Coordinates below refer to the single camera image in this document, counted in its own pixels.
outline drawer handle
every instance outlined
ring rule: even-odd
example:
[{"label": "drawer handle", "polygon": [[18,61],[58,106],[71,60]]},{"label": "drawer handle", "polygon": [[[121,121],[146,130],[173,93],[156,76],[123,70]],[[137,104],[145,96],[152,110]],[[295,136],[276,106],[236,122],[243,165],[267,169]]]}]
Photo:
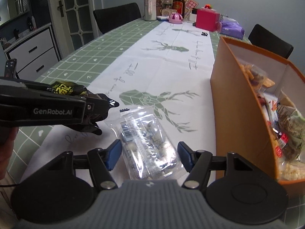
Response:
[{"label": "drawer handle", "polygon": [[44,68],[45,66],[44,65],[42,65],[42,66],[40,66],[37,70],[36,70],[36,72],[39,72],[42,68]]},{"label": "drawer handle", "polygon": [[29,50],[29,53],[31,53],[32,51],[36,50],[37,46],[35,46],[33,49]]}]

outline white table runner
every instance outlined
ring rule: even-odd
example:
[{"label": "white table runner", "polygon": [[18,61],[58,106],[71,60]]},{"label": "white table runner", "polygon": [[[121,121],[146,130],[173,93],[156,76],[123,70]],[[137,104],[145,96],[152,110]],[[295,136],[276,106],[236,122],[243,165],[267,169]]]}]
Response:
[{"label": "white table runner", "polygon": [[[120,103],[106,119],[118,117],[131,105],[154,106],[155,113],[173,145],[186,142],[193,150],[216,153],[215,124],[210,76],[214,64],[211,39],[205,30],[190,23],[164,22],[136,42],[103,71],[88,87]],[[54,126],[33,155],[22,180],[63,151],[86,154],[106,148],[115,136],[104,121],[101,136],[79,133],[62,125]],[[111,171],[120,186],[129,178],[122,157]],[[87,170],[77,176],[91,183]],[[179,179],[181,184],[186,175]]]}]

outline small figurine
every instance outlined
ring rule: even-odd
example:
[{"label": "small figurine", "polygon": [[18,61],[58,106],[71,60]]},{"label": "small figurine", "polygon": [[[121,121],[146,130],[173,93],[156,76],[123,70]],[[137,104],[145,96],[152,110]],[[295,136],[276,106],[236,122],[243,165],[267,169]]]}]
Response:
[{"label": "small figurine", "polygon": [[212,9],[212,6],[211,6],[211,4],[206,4],[206,5],[204,6],[204,8]]}]

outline tissue box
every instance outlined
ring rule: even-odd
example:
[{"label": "tissue box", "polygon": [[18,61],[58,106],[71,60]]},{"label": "tissue box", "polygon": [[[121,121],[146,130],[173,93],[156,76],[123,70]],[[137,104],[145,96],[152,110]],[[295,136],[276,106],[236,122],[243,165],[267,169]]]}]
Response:
[{"label": "tissue box", "polygon": [[231,36],[242,40],[245,30],[238,24],[236,20],[227,18],[219,22],[217,31],[220,34]]}]

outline green checkered tablecloth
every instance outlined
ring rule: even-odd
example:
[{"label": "green checkered tablecloth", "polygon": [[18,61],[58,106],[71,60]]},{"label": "green checkered tablecloth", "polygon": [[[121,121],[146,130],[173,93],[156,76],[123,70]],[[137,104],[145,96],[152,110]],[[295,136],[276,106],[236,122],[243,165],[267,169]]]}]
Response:
[{"label": "green checkered tablecloth", "polygon": [[[159,24],[159,21],[147,22],[138,19],[114,29],[76,50],[36,81],[51,84],[60,79],[89,86],[118,56]],[[218,32],[213,32],[210,33],[210,37],[216,56],[220,35]],[[8,171],[16,183],[20,181],[33,154],[51,129],[52,126],[19,129],[8,166]],[[284,219],[288,227],[293,229],[305,224],[305,198],[300,197],[289,201],[289,208]]]}]

